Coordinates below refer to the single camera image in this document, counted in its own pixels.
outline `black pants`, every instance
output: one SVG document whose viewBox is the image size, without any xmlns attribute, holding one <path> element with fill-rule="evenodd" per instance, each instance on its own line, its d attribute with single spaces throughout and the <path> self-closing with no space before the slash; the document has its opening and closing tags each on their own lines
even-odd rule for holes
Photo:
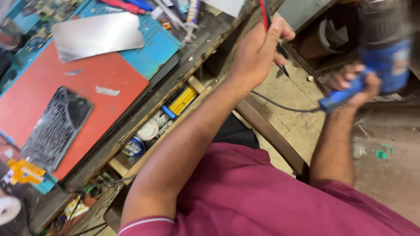
<svg viewBox="0 0 420 236">
<path fill-rule="evenodd" d="M 260 148 L 254 131 L 244 125 L 233 113 L 231 113 L 217 132 L 213 142 L 226 142 L 239 144 L 252 149 Z"/>
</svg>

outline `maroon shirt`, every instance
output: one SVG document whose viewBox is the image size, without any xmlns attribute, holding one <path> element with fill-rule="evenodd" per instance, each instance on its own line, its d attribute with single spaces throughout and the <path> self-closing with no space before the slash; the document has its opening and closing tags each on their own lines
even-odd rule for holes
<svg viewBox="0 0 420 236">
<path fill-rule="evenodd" d="M 270 164 L 267 151 L 211 144 L 178 196 L 175 222 L 152 216 L 119 236 L 420 235 L 420 228 L 340 182 L 318 189 Z"/>
</svg>

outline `silver metal sheet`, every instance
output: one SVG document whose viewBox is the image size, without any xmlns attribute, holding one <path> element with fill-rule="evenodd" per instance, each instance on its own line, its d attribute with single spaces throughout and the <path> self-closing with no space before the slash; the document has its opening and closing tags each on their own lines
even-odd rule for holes
<svg viewBox="0 0 420 236">
<path fill-rule="evenodd" d="M 65 63 L 107 52 L 142 48 L 139 17 L 129 12 L 92 16 L 52 26 L 58 59 Z"/>
</svg>

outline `man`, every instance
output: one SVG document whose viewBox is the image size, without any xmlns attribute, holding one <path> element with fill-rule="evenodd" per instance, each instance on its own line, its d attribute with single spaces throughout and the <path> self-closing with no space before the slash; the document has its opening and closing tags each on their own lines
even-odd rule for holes
<svg viewBox="0 0 420 236">
<path fill-rule="evenodd" d="M 352 188 L 352 120 L 378 92 L 374 74 L 366 76 L 364 92 L 327 118 L 310 165 L 310 186 L 274 168 L 262 149 L 211 143 L 235 106 L 263 83 L 273 61 L 286 63 L 276 53 L 278 38 L 294 36 L 276 18 L 267 33 L 259 24 L 240 42 L 224 83 L 139 172 L 124 204 L 120 236 L 420 234 L 413 223 Z M 348 87 L 361 70 L 362 65 L 347 66 L 333 87 Z"/>
</svg>

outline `black cable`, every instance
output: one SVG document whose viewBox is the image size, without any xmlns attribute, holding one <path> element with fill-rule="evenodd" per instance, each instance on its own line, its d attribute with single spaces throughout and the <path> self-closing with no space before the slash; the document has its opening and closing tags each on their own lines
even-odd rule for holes
<svg viewBox="0 0 420 236">
<path fill-rule="evenodd" d="M 299 109 L 287 108 L 287 107 L 285 107 L 285 106 L 282 106 L 282 105 L 280 105 L 280 104 L 278 104 L 278 103 L 274 102 L 273 100 L 270 100 L 269 98 L 265 97 L 264 95 L 257 93 L 257 92 L 256 92 L 256 91 L 254 91 L 254 90 L 252 90 L 252 91 L 251 91 L 251 93 L 256 94 L 256 95 L 258 95 L 258 96 L 262 97 L 263 99 L 265 99 L 265 100 L 267 100 L 267 101 L 269 101 L 269 102 L 273 103 L 274 105 L 276 105 L 276 106 L 278 106 L 278 107 L 281 107 L 281 108 L 283 108 L 283 109 L 290 110 L 290 111 L 314 113 L 314 112 L 318 112 L 318 111 L 320 111 L 320 110 L 321 110 L 321 108 L 314 108 L 314 109 L 309 109 L 309 110 L 299 110 Z"/>
<path fill-rule="evenodd" d="M 92 228 L 90 228 L 90 229 L 87 229 L 87 230 L 85 230 L 85 231 L 82 231 L 82 232 L 80 232 L 80 233 L 77 233 L 77 234 L 74 234 L 74 235 L 72 235 L 72 236 L 80 236 L 80 235 L 82 235 L 82 234 L 85 234 L 85 233 L 87 233 L 87 232 L 90 232 L 90 231 L 92 231 L 92 230 L 94 230 L 94 229 L 97 229 L 97 228 L 99 228 L 99 227 L 101 227 L 101 226 L 107 226 L 108 224 L 107 223 L 102 223 L 102 224 L 100 224 L 100 225 L 98 225 L 98 226 L 95 226 L 95 227 L 92 227 Z"/>
<path fill-rule="evenodd" d="M 77 201 L 76 206 L 74 207 L 73 211 L 71 212 L 70 217 L 68 218 L 68 221 L 67 221 L 66 225 L 64 226 L 63 233 L 66 231 L 67 226 L 70 224 L 71 218 L 73 217 L 73 214 L 76 212 L 77 207 L 79 206 L 79 204 L 81 202 L 81 199 L 82 199 L 82 197 L 81 197 L 81 195 L 79 195 L 79 201 Z"/>
<path fill-rule="evenodd" d="M 130 177 L 127 177 L 127 178 L 118 179 L 118 180 L 115 180 L 115 181 L 109 181 L 109 182 L 105 182 L 105 183 L 100 183 L 100 184 L 86 185 L 84 187 L 76 188 L 76 189 L 74 189 L 74 191 L 79 192 L 79 191 L 88 190 L 88 189 L 94 188 L 94 187 L 105 186 L 105 185 L 108 185 L 108 184 L 118 184 L 118 183 L 121 183 L 121 182 L 124 182 L 124 181 L 127 181 L 127 180 L 134 179 L 134 178 L 136 178 L 136 176 L 137 175 L 130 176 Z"/>
<path fill-rule="evenodd" d="M 100 234 L 104 229 L 106 229 L 106 227 L 108 227 L 108 224 L 104 225 L 104 227 L 100 229 L 98 232 L 96 232 L 93 236 L 98 236 L 98 234 Z"/>
</svg>

